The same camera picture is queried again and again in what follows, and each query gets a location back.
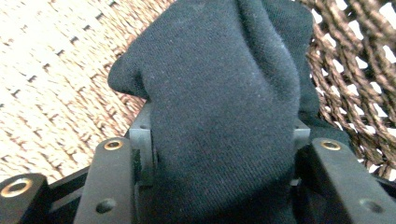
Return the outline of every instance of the black fabric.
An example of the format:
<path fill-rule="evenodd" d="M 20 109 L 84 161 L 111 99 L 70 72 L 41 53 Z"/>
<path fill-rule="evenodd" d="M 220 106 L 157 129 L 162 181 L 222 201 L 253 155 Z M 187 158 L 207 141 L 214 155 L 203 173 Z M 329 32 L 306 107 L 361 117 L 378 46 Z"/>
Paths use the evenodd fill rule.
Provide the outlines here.
<path fill-rule="evenodd" d="M 154 106 L 153 223 L 294 222 L 293 121 L 318 112 L 311 26 L 288 0 L 179 0 L 114 63 L 110 87 Z"/>

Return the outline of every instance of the woven basket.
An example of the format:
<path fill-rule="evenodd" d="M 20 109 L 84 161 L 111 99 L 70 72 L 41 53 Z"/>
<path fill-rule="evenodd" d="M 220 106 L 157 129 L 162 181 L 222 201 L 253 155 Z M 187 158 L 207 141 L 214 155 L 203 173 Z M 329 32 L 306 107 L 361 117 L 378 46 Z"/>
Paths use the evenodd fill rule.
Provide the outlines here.
<path fill-rule="evenodd" d="M 396 173 L 396 1 L 302 0 L 314 14 L 307 53 L 320 114 L 349 133 L 369 171 Z"/>
<path fill-rule="evenodd" d="M 144 102 L 112 91 L 108 69 L 173 1 L 3 1 L 0 181 L 35 172 L 53 182 L 123 135 Z M 301 2 L 316 18 L 307 56 L 321 116 L 394 180 L 395 1 Z"/>
<path fill-rule="evenodd" d="M 125 133 L 144 102 L 112 91 L 108 70 L 171 2 L 2 1 L 0 182 L 24 173 L 53 182 Z"/>

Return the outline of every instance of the brown woven rope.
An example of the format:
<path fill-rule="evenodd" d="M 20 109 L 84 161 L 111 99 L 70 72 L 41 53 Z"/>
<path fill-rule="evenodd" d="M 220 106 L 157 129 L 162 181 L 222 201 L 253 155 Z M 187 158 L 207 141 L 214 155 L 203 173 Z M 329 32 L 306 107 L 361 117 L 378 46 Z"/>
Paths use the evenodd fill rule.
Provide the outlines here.
<path fill-rule="evenodd" d="M 320 114 L 349 133 L 371 172 L 389 178 L 396 169 L 396 1 L 301 2 L 316 16 L 307 56 Z"/>
<path fill-rule="evenodd" d="M 144 103 L 106 84 L 111 64 L 171 0 L 2 1 L 0 181 L 53 182 L 123 135 Z"/>

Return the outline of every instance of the garment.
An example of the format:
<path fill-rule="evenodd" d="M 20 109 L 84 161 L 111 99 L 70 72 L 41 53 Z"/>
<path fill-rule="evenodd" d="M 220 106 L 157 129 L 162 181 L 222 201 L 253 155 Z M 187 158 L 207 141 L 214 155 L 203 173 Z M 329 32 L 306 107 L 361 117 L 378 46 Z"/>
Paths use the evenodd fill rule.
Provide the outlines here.
<path fill-rule="evenodd" d="M 294 222 L 293 122 L 318 121 L 311 26 L 288 0 L 179 0 L 114 63 L 109 86 L 153 104 L 151 222 Z"/>

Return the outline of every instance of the folded cloth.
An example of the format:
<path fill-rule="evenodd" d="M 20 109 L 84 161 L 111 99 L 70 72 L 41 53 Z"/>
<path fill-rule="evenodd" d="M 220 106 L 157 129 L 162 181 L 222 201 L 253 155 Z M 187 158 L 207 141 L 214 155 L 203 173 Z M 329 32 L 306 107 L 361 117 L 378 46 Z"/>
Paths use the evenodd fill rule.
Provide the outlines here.
<path fill-rule="evenodd" d="M 295 222 L 300 82 L 300 114 L 318 113 L 311 26 L 288 0 L 178 0 L 114 63 L 109 86 L 153 104 L 152 223 Z"/>

